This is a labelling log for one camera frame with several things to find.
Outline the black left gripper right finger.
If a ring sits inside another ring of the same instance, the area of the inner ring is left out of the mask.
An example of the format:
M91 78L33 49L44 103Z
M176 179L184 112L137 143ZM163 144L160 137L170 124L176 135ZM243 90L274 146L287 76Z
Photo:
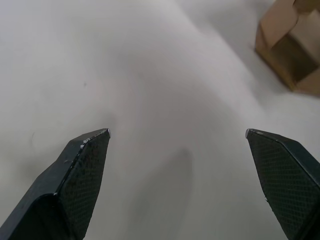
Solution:
M320 238L320 163L297 141L249 128L264 196L289 240Z

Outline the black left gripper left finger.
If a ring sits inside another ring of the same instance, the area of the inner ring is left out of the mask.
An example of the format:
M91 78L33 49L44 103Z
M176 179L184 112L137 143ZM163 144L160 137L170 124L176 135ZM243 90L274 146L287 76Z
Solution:
M0 227L2 240L82 240L100 192L110 130L82 134L32 183Z

